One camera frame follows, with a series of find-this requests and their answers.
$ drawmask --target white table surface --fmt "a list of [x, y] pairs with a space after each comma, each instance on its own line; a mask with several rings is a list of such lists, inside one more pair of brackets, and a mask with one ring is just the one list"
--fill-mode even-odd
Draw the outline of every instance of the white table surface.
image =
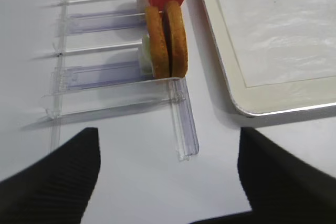
[[[0, 179], [49, 152], [39, 99], [49, 92], [57, 0], [0, 0]], [[250, 210], [237, 172], [241, 123], [201, 0], [183, 5], [187, 83], [200, 153], [177, 161], [168, 109], [64, 125], [63, 143], [86, 126], [100, 130], [101, 171], [82, 223], [181, 223]], [[260, 129], [274, 142], [336, 176], [336, 118]]]

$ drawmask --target clear plastic tray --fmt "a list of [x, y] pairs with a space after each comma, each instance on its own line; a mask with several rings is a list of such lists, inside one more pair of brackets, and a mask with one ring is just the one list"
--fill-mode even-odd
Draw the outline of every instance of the clear plastic tray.
[[41, 100], [54, 121], [51, 148], [59, 145], [61, 126], [76, 118], [93, 120], [168, 106], [173, 115], [179, 160], [197, 154], [198, 140], [186, 80], [155, 80], [148, 71], [151, 64], [144, 59], [142, 50], [142, 37], [147, 34], [143, 4], [136, 0], [134, 6], [126, 9], [69, 12], [73, 4], [91, 6], [100, 1], [114, 3], [61, 0], [59, 38], [55, 45], [58, 65], [52, 74], [51, 93]]

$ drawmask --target white surface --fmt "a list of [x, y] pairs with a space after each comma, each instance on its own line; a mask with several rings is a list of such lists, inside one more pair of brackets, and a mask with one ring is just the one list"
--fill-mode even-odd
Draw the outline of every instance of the white surface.
[[248, 87], [336, 75], [336, 0], [219, 0]]
[[[6, 19], [5, 29], [0, 31], [0, 179], [32, 164], [48, 151], [48, 123], [39, 123], [44, 113], [38, 101], [48, 92], [50, 72], [56, 65], [55, 59], [37, 55], [51, 50], [50, 25], [57, 11], [42, 12], [39, 19], [28, 18], [23, 7], [13, 7], [7, 13], [11, 1], [0, 0], [7, 7], [0, 10], [1, 18]], [[189, 162], [177, 162], [170, 112], [165, 109], [64, 125], [62, 141], [85, 126], [100, 129], [101, 172], [82, 223], [186, 224], [249, 210], [236, 168], [239, 125], [232, 121], [226, 105], [223, 75], [200, 1], [187, 0], [183, 12], [190, 51], [187, 81], [200, 153]], [[20, 20], [27, 22], [18, 27]], [[28, 28], [30, 36], [25, 34]], [[275, 126], [263, 132], [336, 176], [336, 171], [330, 169], [336, 158], [329, 151], [334, 150], [334, 121], [299, 123], [295, 128]], [[304, 141], [308, 127], [311, 137]], [[287, 141], [280, 137], [283, 132]], [[313, 135], [318, 136], [319, 132], [323, 132], [319, 155], [324, 155], [320, 159], [313, 147], [318, 145]], [[305, 151], [292, 141], [305, 143]]]
[[220, 0], [203, 1], [230, 96], [242, 114], [260, 116], [335, 105], [336, 77], [247, 87]]

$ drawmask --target white tray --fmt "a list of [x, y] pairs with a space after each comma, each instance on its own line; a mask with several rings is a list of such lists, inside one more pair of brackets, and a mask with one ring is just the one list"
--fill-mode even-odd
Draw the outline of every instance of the white tray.
[[246, 116], [262, 116], [336, 105], [336, 76], [247, 86], [227, 29], [221, 0], [203, 0], [231, 99]]

